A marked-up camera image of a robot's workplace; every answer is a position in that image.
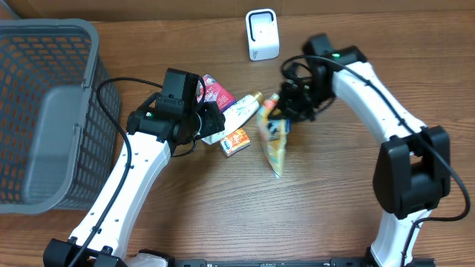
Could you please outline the small orange white box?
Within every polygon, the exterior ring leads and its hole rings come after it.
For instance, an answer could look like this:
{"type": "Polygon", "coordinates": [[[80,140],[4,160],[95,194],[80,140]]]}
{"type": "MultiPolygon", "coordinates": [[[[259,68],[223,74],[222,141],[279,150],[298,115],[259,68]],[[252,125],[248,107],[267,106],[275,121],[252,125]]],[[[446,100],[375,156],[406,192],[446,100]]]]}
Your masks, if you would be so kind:
{"type": "Polygon", "coordinates": [[[251,140],[244,129],[239,128],[220,140],[220,146],[226,156],[231,156],[238,151],[250,146],[251,140]]]}

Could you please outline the yellow snack bag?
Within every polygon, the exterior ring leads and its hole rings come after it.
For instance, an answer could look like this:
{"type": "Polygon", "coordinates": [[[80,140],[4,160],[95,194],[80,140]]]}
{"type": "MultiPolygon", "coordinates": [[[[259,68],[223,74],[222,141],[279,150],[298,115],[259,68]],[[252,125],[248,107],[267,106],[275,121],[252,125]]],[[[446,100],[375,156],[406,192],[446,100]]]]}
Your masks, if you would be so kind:
{"type": "Polygon", "coordinates": [[[277,93],[272,94],[260,106],[257,113],[257,125],[261,137],[263,155],[266,157],[276,178],[284,173],[286,155],[286,136],[290,131],[290,121],[285,119],[269,119],[279,100],[277,93]]]}

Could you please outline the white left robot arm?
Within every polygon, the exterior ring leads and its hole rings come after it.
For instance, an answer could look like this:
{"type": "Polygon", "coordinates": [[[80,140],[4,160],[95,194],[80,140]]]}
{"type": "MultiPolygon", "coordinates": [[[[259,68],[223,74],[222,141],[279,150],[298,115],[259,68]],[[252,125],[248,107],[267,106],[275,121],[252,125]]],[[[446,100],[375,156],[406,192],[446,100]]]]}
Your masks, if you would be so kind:
{"type": "Polygon", "coordinates": [[[131,231],[155,179],[179,145],[224,129],[216,102],[206,102],[202,76],[169,68],[159,91],[128,116],[114,122],[124,143],[119,158],[90,211],[68,240],[52,239],[45,266],[169,266],[148,250],[126,257],[131,231]]]}

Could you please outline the white green tube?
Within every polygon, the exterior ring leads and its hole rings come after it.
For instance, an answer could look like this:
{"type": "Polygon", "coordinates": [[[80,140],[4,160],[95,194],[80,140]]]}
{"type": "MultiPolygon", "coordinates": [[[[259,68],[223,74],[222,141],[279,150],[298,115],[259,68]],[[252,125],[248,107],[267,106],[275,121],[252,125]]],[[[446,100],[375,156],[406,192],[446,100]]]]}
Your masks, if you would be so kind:
{"type": "Polygon", "coordinates": [[[260,91],[255,91],[243,97],[224,111],[223,115],[226,119],[224,130],[205,137],[202,141],[208,145],[212,145],[235,132],[254,116],[263,101],[264,96],[260,91]]]}

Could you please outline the purple red tissue pack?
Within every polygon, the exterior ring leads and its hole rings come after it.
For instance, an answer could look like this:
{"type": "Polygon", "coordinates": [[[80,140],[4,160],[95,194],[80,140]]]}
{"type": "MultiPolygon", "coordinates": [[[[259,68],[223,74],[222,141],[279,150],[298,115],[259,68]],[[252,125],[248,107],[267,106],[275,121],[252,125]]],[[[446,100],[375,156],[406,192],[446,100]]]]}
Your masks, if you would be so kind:
{"type": "Polygon", "coordinates": [[[206,102],[216,102],[218,109],[224,112],[237,101],[227,89],[209,74],[201,76],[198,85],[200,86],[200,93],[197,96],[197,106],[199,108],[206,102]]]}

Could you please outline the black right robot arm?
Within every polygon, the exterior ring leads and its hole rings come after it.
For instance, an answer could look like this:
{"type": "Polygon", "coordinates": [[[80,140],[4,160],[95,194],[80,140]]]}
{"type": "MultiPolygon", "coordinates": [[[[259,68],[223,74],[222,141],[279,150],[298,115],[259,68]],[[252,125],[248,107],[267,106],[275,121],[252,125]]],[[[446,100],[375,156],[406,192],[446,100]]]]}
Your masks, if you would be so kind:
{"type": "Polygon", "coordinates": [[[362,266],[434,266],[413,247],[423,222],[451,190],[450,139],[405,109],[356,47],[336,50],[326,34],[310,38],[281,65],[285,81],[270,119],[313,121],[339,98],[379,145],[373,190],[383,209],[362,266]]]}

